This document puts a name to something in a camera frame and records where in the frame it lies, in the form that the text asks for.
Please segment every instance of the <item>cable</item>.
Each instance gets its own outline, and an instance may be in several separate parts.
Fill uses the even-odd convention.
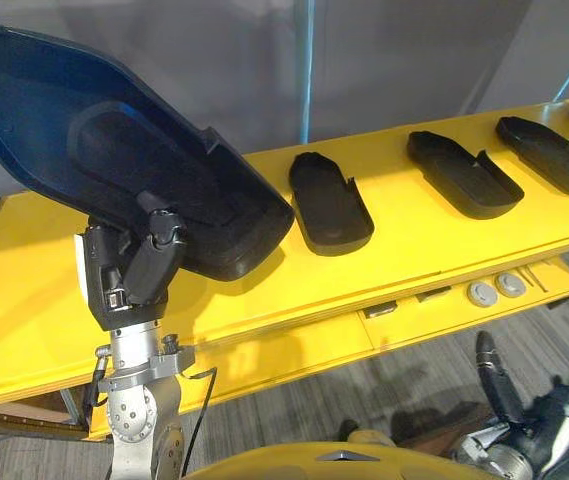
[[[206,391],[206,397],[204,398],[204,403],[202,404],[202,409],[200,410],[200,416],[197,418],[195,429],[193,429],[193,435],[191,435],[191,441],[189,442],[188,448],[186,449],[186,457],[184,458],[184,465],[182,466],[181,475],[181,477],[184,477],[188,471],[188,463],[191,459],[191,453],[193,453],[193,445],[195,445],[197,432],[200,430],[200,425],[202,425],[202,420],[204,420],[204,414],[206,413],[206,409],[208,407],[208,401],[211,399],[211,394],[213,393],[213,386],[215,385],[215,378],[217,377],[217,367],[213,367],[210,370],[206,370],[205,372],[196,373],[190,377],[184,375],[183,373],[180,373],[180,375],[188,380],[200,380],[208,376],[211,377],[211,380],[208,384],[208,390]]]

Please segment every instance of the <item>black plastic part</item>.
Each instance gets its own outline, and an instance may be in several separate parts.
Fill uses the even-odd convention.
[[[493,337],[485,331],[477,334],[475,344],[477,371],[484,394],[502,422],[524,422],[524,406],[508,373],[502,367]]]
[[[298,155],[289,171],[298,222],[308,248],[317,255],[353,252],[375,227],[353,178],[344,180],[335,162],[317,152]]]
[[[124,290],[133,304],[145,304],[159,298],[177,273],[186,251],[184,225],[177,214],[156,210],[150,215],[149,224],[151,233],[140,245],[124,275]]]
[[[149,303],[131,303],[124,289],[124,276],[139,245],[126,245],[123,235],[103,224],[90,225],[83,235],[88,306],[102,330],[159,320],[168,301],[164,285],[162,293]]]
[[[0,26],[0,162],[27,187],[131,231],[146,190],[184,220],[183,266],[218,280],[264,260],[293,211],[215,130],[198,130],[124,65]]]
[[[524,198],[484,150],[474,157],[450,138],[426,131],[412,132],[407,148],[426,180],[468,217],[498,217]]]
[[[550,461],[557,434],[566,419],[565,406],[569,403],[569,385],[559,377],[553,379],[553,389],[537,397],[525,412],[525,423],[511,427],[505,440],[500,441],[521,453],[537,476]]]
[[[499,137],[557,189],[569,195],[569,141],[545,125],[519,117],[502,117]]]

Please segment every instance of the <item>black tray lid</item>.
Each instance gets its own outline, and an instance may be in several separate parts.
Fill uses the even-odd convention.
[[[276,248],[293,212],[212,128],[198,130],[116,60],[0,25],[0,162],[22,184],[148,233],[141,192],[187,227],[184,268],[239,278]]]

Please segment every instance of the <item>yellow shelf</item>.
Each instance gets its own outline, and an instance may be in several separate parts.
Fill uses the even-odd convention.
[[[353,312],[200,349],[189,373],[218,368],[211,397],[211,404],[216,404],[569,296],[569,268],[560,258],[534,263],[530,268],[547,292],[537,284],[526,284],[521,297],[500,295],[496,305],[482,308],[466,298],[465,282],[423,303],[413,296],[400,299],[394,312],[379,317],[367,319],[361,311]],[[510,272],[522,278],[519,271]],[[493,284],[493,278],[479,280]],[[178,378],[182,386],[180,411],[200,408],[208,379]],[[93,414],[92,440],[109,433],[105,409]]]
[[[375,233],[356,252],[319,257],[295,223],[280,247],[243,279],[223,283],[180,271],[169,289],[165,331],[221,348],[569,250],[569,196],[500,143],[494,126],[502,115],[542,121],[569,136],[565,102],[248,155],[287,200],[295,155],[313,150],[332,158],[345,175],[355,176]],[[423,129],[452,137],[473,153],[486,148],[525,198],[492,220],[457,212],[406,156],[408,133]],[[1,205],[0,403],[90,379],[93,351],[108,336],[78,287],[72,235],[85,225],[84,215],[34,193]]]

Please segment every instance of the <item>round metal disc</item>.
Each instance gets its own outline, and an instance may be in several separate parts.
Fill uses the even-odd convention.
[[[522,279],[512,273],[500,273],[495,278],[495,286],[505,297],[516,298],[526,293],[526,285]]]
[[[478,307],[491,307],[497,303],[497,292],[484,282],[473,282],[466,292],[469,300]]]

